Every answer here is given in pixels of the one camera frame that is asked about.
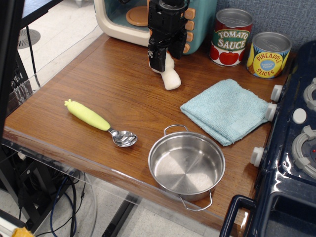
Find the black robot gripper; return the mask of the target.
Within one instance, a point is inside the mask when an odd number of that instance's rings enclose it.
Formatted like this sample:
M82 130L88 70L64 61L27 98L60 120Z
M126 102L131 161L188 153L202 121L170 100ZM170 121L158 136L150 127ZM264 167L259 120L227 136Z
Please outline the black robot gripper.
M185 11L188 0L150 0L148 2L148 28L151 35L148 46L150 67L165 71L166 48L176 59L183 55L187 41Z

